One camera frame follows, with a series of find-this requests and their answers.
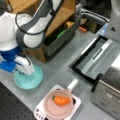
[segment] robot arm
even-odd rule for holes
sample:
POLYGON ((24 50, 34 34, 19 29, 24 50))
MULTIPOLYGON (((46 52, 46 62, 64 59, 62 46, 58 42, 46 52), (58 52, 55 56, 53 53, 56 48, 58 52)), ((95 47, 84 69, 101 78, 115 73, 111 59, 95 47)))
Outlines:
POLYGON ((42 0, 32 18, 24 23, 25 17, 15 18, 17 25, 16 41, 22 48, 36 48, 44 40, 47 28, 51 24, 64 0, 42 0))
POLYGON ((34 66, 29 58, 20 56, 20 48, 36 48, 44 40, 46 31, 64 0, 42 0, 33 17, 11 14, 0 9, 0 53, 5 61, 0 68, 12 71, 8 63, 15 62, 16 69, 30 75, 34 66))

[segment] gray countertop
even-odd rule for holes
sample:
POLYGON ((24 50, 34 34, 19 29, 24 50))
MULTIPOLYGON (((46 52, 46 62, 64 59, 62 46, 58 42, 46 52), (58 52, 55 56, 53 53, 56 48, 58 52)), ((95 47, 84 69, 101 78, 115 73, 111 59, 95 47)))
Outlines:
POLYGON ((38 103, 54 85, 58 84, 67 88, 70 82, 77 78, 80 82, 73 91, 73 94, 81 99, 82 104, 72 120, 115 120, 92 103, 92 86, 82 77, 75 75, 69 68, 69 65, 80 56, 80 53, 94 37, 95 35, 90 32, 81 33, 76 31, 74 38, 46 64, 30 56, 32 62, 40 66, 44 73, 42 83, 35 89, 22 90, 18 88, 14 83, 14 74, 6 73, 2 70, 0 70, 0 80, 18 99, 34 112, 38 103))

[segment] black frame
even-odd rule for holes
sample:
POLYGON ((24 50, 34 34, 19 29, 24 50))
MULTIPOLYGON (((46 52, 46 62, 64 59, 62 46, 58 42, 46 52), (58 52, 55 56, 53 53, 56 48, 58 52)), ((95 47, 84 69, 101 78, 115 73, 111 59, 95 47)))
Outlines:
POLYGON ((91 83, 92 85, 94 85, 96 83, 96 80, 94 80, 93 78, 90 78, 89 76, 83 74, 78 68, 77 65, 80 64, 84 58, 94 49, 94 47, 96 46, 96 44, 99 42, 100 39, 104 39, 105 41, 108 40, 108 38, 100 35, 98 36, 98 38, 96 38, 95 42, 87 49, 87 51, 80 56, 74 63, 72 63, 69 67, 78 75, 82 76, 83 78, 85 78, 89 83, 91 83))

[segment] black cable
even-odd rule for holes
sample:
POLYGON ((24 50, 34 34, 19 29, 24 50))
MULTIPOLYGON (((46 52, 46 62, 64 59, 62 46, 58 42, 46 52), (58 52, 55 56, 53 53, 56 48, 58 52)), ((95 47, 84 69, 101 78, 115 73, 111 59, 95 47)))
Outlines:
MULTIPOLYGON (((54 9, 53 9, 53 5, 52 5, 51 1, 48 0, 48 3, 49 3, 49 5, 50 5, 50 7, 51 7, 51 9, 52 9, 52 15, 54 15, 55 11, 54 11, 54 9)), ((17 17, 18 17, 19 14, 20 14, 20 12, 18 12, 18 13, 16 14, 16 16, 15 16, 15 23, 16 23, 17 27, 19 28, 19 30, 20 30, 21 32, 23 32, 23 33, 25 33, 25 34, 28 34, 28 35, 38 35, 38 34, 44 32, 44 31, 46 31, 46 28, 45 28, 44 30, 40 31, 40 32, 37 32, 37 33, 29 33, 29 32, 27 32, 27 31, 25 31, 24 29, 22 29, 22 28, 18 25, 18 22, 17 22, 18 19, 17 19, 17 17)))
POLYGON ((101 16, 99 16, 99 15, 97 15, 97 14, 95 14, 95 13, 88 12, 88 11, 82 11, 81 13, 89 13, 89 14, 95 15, 95 16, 97 16, 97 17, 103 19, 105 22, 109 23, 105 18, 103 18, 103 17, 101 17, 101 16))

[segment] cabinet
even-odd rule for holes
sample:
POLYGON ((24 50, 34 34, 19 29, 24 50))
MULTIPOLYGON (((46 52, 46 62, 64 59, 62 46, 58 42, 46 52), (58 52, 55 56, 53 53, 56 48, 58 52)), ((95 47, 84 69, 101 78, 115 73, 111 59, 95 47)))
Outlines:
MULTIPOLYGON (((16 0, 10 0, 13 7, 13 13, 16 13, 18 11, 24 12, 24 10, 34 6, 35 10, 37 9, 36 3, 38 0, 23 0, 25 2, 22 2, 21 0, 17 0, 16 4, 14 3, 16 0)), ((75 0, 65 0, 61 9, 57 13, 56 17, 54 18, 53 22, 49 26, 47 33, 46 33, 46 38, 48 38, 50 35, 52 35, 57 29, 59 29, 60 26, 62 26, 71 16, 74 15, 75 13, 75 8, 76 8, 76 1, 75 0)), ((38 60, 42 62, 46 62, 46 57, 45 57, 45 52, 43 49, 43 46, 32 49, 32 50, 25 50, 26 54, 30 54, 37 58, 38 60)))

